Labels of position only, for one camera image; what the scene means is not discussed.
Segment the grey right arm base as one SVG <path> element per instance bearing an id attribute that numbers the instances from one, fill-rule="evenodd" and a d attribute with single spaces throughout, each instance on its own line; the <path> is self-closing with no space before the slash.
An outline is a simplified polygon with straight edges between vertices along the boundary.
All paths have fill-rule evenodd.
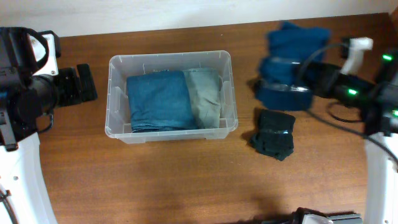
<path id="1" fill-rule="evenodd" d="M 299 207 L 286 218 L 264 220 L 260 224 L 363 224 L 363 219 L 354 212 L 326 214 Z"/>

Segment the light blue jeans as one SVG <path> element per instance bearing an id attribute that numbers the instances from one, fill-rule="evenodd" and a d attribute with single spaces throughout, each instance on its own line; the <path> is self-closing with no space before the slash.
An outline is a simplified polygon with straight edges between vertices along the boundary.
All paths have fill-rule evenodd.
<path id="1" fill-rule="evenodd" d="M 219 128 L 221 97 L 218 71 L 214 68 L 191 68 L 183 73 L 198 128 Z"/>

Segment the blue garment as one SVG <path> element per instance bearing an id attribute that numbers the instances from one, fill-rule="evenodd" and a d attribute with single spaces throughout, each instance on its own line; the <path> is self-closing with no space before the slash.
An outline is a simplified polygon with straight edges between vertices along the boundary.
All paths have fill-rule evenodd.
<path id="1" fill-rule="evenodd" d="M 327 45 L 329 29 L 304 28 L 283 22 L 267 35 L 269 55 L 259 64 L 260 80 L 256 98 L 269 110 L 303 111 L 312 105 L 313 92 L 306 84 L 296 84 L 300 64 Z"/>

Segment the dark blue jeans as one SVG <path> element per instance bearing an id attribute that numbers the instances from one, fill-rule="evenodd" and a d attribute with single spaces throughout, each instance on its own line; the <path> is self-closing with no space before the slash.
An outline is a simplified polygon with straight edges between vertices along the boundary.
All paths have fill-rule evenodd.
<path id="1" fill-rule="evenodd" d="M 134 133 L 196 129 L 185 75 L 164 70 L 126 80 Z"/>

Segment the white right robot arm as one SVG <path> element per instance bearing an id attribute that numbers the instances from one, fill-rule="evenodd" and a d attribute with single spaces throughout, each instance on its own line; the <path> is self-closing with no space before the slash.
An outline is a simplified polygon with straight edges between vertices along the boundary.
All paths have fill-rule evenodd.
<path id="1" fill-rule="evenodd" d="M 330 125 L 364 139 L 368 186 L 363 223 L 397 223 L 397 49 L 382 54 L 373 82 L 315 62 L 325 50 L 317 50 L 298 65 L 295 83 L 305 81 L 305 73 L 314 68 L 321 73 L 309 83 L 314 94 L 359 111 L 362 131 Z"/>

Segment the black garment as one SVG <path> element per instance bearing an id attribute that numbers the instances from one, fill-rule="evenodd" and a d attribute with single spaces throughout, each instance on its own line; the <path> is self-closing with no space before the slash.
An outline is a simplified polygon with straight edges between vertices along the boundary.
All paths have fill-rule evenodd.
<path id="1" fill-rule="evenodd" d="M 261 110 L 258 131 L 249 144 L 256 152 L 283 161 L 294 152 L 293 130 L 295 117 L 278 111 Z"/>

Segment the clear plastic storage bin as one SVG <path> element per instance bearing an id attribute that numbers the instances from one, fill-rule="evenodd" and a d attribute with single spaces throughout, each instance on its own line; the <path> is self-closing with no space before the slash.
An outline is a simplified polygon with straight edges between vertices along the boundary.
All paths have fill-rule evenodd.
<path id="1" fill-rule="evenodd" d="M 214 68 L 220 80 L 220 127 L 218 129 L 192 129 L 133 133 L 126 79 L 162 70 Z M 234 92 L 231 56 L 225 50 L 182 52 L 169 54 L 115 55 L 109 61 L 108 93 L 105 133 L 126 144 L 150 141 L 184 139 L 224 139 L 238 127 L 238 112 Z"/>

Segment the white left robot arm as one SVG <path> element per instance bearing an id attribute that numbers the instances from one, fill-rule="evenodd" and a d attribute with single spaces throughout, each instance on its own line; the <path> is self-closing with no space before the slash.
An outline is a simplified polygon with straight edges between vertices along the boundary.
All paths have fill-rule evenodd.
<path id="1" fill-rule="evenodd" d="M 40 164 L 40 134 L 56 108 L 96 100 L 88 64 L 58 68 L 51 30 L 1 28 L 1 223 L 56 223 Z"/>

